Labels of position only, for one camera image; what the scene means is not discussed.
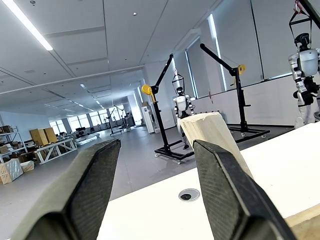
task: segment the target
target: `desk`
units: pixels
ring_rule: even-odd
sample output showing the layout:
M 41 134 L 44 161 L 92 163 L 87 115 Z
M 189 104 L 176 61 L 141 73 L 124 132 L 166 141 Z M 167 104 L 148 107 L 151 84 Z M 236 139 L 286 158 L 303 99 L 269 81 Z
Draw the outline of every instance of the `desk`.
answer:
M 313 123 L 241 151 L 284 218 L 320 203 L 319 136 Z M 187 188 L 200 190 L 196 168 L 110 201 L 97 239 L 213 240 L 202 198 L 178 198 Z

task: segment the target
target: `humanoid robot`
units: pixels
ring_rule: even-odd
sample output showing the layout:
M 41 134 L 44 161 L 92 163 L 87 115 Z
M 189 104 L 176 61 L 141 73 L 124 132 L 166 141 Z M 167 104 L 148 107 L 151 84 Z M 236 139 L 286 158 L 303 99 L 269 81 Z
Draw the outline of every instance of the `humanoid robot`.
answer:
M 320 48 L 310 48 L 309 33 L 301 33 L 294 39 L 297 53 L 289 57 L 289 64 L 297 91 L 293 97 L 298 99 L 299 115 L 295 120 L 295 128 L 300 128 L 314 121 L 311 104 L 317 99 L 320 107 L 319 85 L 313 81 L 313 75 L 320 71 Z M 314 113 L 316 121 L 320 120 L 319 111 Z
M 183 149 L 189 148 L 189 145 L 187 143 L 186 134 L 181 128 L 180 120 L 184 119 L 186 117 L 192 116 L 195 114 L 194 107 L 191 102 L 191 98 L 189 95 L 185 95 L 185 79 L 183 76 L 181 76 L 178 73 L 178 70 L 174 70 L 174 78 L 172 80 L 172 85 L 174 87 L 174 90 L 176 94 L 178 95 L 173 99 L 174 102 L 174 111 L 175 111 L 175 117 L 177 122 L 177 128 L 179 133 L 181 134 L 182 140 L 184 142 Z

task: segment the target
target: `black metal pole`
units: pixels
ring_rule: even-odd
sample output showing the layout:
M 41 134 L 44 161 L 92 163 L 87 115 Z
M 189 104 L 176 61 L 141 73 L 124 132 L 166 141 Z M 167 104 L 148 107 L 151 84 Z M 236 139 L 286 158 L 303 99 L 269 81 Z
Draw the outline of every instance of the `black metal pole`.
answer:
M 302 7 L 305 9 L 305 11 L 309 14 L 310 18 L 314 21 L 314 23 L 317 25 L 317 27 L 320 29 L 320 17 L 312 4 L 308 0 L 299 0 Z
M 233 71 L 235 73 L 236 94 L 238 97 L 238 105 L 239 105 L 239 113 L 240 113 L 240 126 L 241 126 L 241 131 L 244 133 L 248 131 L 248 124 L 247 124 L 246 115 L 245 115 L 245 105 L 246 105 L 245 96 L 241 87 L 239 69 L 235 67 Z
M 158 119 L 158 124 L 159 124 L 160 132 L 161 132 L 161 136 L 162 136 L 162 140 L 163 140 L 163 147 L 164 147 L 165 152 L 169 154 L 171 152 L 171 150 L 170 150 L 170 146 L 168 143 L 164 123 L 162 122 L 162 118 L 160 115 L 161 111 L 159 110 L 158 101 L 156 100 L 156 96 L 153 95 L 153 97 L 154 97 L 153 106 L 154 106 L 156 118 Z
M 223 61 L 220 57 L 218 57 L 214 52 L 212 52 L 209 48 L 206 47 L 203 43 L 200 44 L 200 48 L 205 51 L 210 57 L 216 60 L 219 64 L 221 64 L 225 69 L 227 69 L 230 73 L 233 68 L 229 66 L 225 61 Z
M 155 85 L 153 86 L 153 87 L 156 87 L 156 89 L 152 89 L 153 94 L 157 94 L 157 93 L 158 93 L 158 91 L 159 91 L 159 85 L 160 85 L 162 79 L 164 78 L 164 76 L 165 76 L 165 74 L 166 74 L 166 72 L 167 72 L 167 70 L 168 70 L 168 68 L 169 68 L 169 66 L 170 66 L 171 61 L 172 61 L 173 58 L 174 58 L 174 55 L 171 53 L 170 56 L 169 56 L 168 61 L 166 62 L 165 66 L 164 66 L 164 69 L 162 70 L 162 72 L 161 72 L 158 80 L 156 81 Z

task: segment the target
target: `tiled floor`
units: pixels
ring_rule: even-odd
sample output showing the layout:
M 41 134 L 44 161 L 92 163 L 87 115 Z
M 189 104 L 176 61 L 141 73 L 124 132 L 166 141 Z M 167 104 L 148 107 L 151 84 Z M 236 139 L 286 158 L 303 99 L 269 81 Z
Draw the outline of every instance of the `tiled floor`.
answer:
M 239 145 L 240 150 L 268 140 L 268 138 L 287 132 L 289 128 L 269 127 L 271 133 L 266 139 L 255 138 Z M 98 142 L 111 139 L 110 131 L 101 131 L 100 138 L 79 148 L 88 148 Z M 169 142 L 179 140 L 176 128 L 166 131 Z M 134 128 L 130 132 L 117 134 L 121 139 L 111 200 L 147 187 L 174 175 L 196 167 L 194 156 L 186 163 L 178 165 L 174 160 L 165 157 L 155 158 L 154 149 L 162 147 L 160 134 L 149 134 L 144 127 Z M 9 238 L 19 222 L 35 203 L 41 193 L 63 173 L 73 161 L 77 152 L 72 152 L 44 165 L 37 165 L 35 170 L 27 172 L 12 183 L 0 184 L 0 240 Z M 181 147 L 175 151 L 183 152 Z

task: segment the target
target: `yellow clamp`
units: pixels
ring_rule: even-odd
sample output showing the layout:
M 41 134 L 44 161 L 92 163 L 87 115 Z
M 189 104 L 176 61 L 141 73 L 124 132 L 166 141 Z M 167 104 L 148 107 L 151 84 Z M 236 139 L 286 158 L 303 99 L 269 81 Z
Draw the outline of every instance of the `yellow clamp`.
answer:
M 147 84 L 143 85 L 141 90 L 144 94 L 147 94 L 152 97 L 153 103 L 156 102 L 155 95 L 152 93 L 152 89 L 149 85 L 147 85 Z

